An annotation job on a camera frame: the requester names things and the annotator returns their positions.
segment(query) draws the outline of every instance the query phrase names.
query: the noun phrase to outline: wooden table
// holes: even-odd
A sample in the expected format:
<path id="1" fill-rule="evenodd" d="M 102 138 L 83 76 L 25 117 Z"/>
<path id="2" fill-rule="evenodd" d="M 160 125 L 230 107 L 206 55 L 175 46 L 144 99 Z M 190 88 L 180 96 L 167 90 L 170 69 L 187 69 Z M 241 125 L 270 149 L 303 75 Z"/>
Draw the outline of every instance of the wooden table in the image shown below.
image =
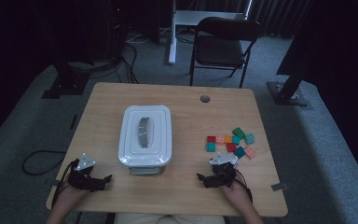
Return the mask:
<path id="1" fill-rule="evenodd" d="M 210 97 L 209 103 L 200 100 Z M 130 175 L 117 156 L 121 122 L 130 105 L 166 105 L 172 115 L 172 160 L 161 175 Z M 96 160 L 91 176 L 113 175 L 104 191 L 88 195 L 76 210 L 156 214 L 226 215 L 239 213 L 220 189 L 206 189 L 196 173 L 212 175 L 208 135 L 231 134 L 240 127 L 255 136 L 252 160 L 241 158 L 243 173 L 261 216 L 283 217 L 287 206 L 252 91 L 245 89 L 98 83 L 89 98 L 57 179 L 83 152 Z M 52 189 L 47 207 L 51 206 Z"/>

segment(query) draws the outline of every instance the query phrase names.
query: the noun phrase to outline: hand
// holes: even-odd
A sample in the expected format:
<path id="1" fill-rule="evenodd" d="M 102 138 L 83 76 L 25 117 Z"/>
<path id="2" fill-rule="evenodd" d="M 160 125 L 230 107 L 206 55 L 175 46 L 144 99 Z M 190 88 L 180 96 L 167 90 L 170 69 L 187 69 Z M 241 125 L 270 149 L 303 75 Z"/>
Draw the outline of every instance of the hand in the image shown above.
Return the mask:
<path id="1" fill-rule="evenodd" d="M 241 175 L 237 171 L 235 179 L 243 183 Z M 220 189 L 225 194 L 229 202 L 242 214 L 247 224 L 263 223 L 260 215 L 252 205 L 249 195 L 246 189 L 236 181 L 232 182 L 231 188 L 222 186 Z"/>
<path id="2" fill-rule="evenodd" d="M 72 209 L 78 204 L 78 202 L 87 194 L 88 190 L 75 189 L 72 186 L 68 186 L 61 190 L 56 203 L 51 209 L 51 213 L 48 216 L 48 224 L 58 224 L 65 221 L 66 216 L 72 211 Z"/>

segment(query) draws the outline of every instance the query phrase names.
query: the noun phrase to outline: container lid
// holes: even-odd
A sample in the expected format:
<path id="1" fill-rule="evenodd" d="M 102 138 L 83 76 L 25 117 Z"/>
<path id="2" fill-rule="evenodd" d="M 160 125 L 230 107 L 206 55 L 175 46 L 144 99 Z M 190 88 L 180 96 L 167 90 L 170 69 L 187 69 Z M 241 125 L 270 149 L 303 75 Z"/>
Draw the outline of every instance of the container lid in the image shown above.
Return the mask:
<path id="1" fill-rule="evenodd" d="M 165 105 L 132 105 L 124 112 L 118 159 L 130 167 L 164 166 L 172 157 L 171 112 Z"/>

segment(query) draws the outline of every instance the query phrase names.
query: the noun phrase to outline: black curtain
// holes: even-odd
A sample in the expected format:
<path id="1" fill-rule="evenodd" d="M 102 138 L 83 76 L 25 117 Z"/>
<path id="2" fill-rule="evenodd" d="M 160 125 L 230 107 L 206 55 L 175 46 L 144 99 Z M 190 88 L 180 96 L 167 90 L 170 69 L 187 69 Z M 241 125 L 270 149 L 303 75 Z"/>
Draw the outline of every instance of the black curtain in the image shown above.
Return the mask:
<path id="1" fill-rule="evenodd" d="M 277 74 L 318 88 L 358 162 L 358 1 L 314 1 Z"/>

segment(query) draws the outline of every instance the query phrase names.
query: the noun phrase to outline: white desk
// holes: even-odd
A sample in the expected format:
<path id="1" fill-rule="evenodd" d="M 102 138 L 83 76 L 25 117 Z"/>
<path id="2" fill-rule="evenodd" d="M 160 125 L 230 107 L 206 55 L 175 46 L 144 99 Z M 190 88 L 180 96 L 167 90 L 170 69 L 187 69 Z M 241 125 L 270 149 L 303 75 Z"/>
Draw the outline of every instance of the white desk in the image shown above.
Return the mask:
<path id="1" fill-rule="evenodd" d="M 212 12 L 212 11 L 186 11 L 176 10 L 176 0 L 172 0 L 172 37 L 169 64 L 175 64 L 176 61 L 176 25 L 197 25 L 207 17 L 220 17 L 226 19 L 244 19 L 249 15 L 252 0 L 248 0 L 243 13 L 234 12 Z"/>

